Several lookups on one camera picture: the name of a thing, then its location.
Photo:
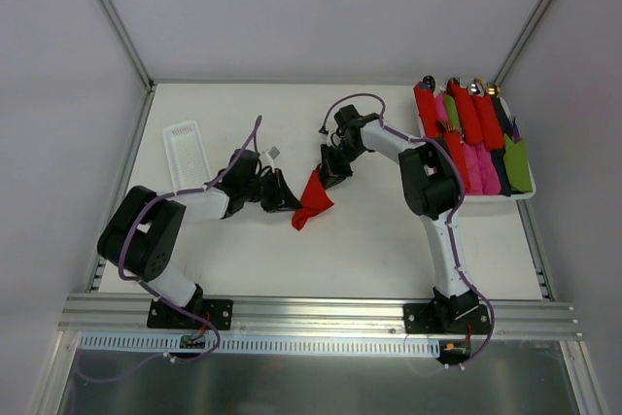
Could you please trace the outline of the red paper napkin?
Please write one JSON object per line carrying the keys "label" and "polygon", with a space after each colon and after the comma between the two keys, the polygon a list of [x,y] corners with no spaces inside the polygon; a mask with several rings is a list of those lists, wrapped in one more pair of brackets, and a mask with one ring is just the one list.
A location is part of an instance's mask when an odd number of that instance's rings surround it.
{"label": "red paper napkin", "polygon": [[294,211],[292,218],[292,226],[296,230],[302,230],[311,218],[325,213],[334,205],[321,183],[320,167],[311,172],[300,204],[301,207]]}

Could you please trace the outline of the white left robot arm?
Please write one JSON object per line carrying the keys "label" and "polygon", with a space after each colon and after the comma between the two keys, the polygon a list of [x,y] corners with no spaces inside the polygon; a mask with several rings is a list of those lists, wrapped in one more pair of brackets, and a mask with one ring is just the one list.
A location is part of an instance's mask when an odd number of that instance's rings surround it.
{"label": "white left robot arm", "polygon": [[214,307],[205,302],[201,286],[172,264],[179,231],[228,219],[247,203],[257,203],[266,213],[302,207],[281,169],[262,167],[259,153],[239,149],[214,183],[162,194],[131,188],[101,233],[96,251],[123,280],[138,282],[164,302],[152,308],[164,327],[203,327],[213,320]]}

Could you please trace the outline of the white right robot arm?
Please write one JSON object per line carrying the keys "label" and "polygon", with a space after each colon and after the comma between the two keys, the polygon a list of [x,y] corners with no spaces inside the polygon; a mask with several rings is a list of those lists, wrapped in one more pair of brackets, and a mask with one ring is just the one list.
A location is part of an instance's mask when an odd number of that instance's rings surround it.
{"label": "white right robot arm", "polygon": [[351,164],[364,153],[397,164],[405,202],[422,221],[432,253],[432,311],[425,317],[446,332],[459,331],[479,306],[479,296],[462,261],[455,221],[465,187],[448,150],[438,140],[388,126],[376,113],[364,116],[353,105],[341,107],[334,119],[338,143],[321,146],[320,183],[330,189],[351,177]]}

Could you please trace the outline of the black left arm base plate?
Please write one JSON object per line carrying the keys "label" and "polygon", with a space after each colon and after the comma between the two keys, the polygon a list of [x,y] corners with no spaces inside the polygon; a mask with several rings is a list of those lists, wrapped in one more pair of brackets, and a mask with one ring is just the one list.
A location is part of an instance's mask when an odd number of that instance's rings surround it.
{"label": "black left arm base plate", "polygon": [[153,299],[146,326],[148,329],[198,330],[207,321],[217,330],[230,330],[232,317],[233,301],[230,299],[196,299],[190,308],[181,311],[161,299]]}

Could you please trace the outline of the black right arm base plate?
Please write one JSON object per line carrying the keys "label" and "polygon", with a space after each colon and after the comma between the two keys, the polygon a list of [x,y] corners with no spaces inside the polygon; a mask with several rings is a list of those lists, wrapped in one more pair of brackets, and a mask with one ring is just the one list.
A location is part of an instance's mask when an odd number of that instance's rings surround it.
{"label": "black right arm base plate", "polygon": [[407,334],[468,334],[484,335],[491,330],[488,308],[480,304],[476,309],[457,319],[437,303],[410,302],[402,306],[404,328]]}

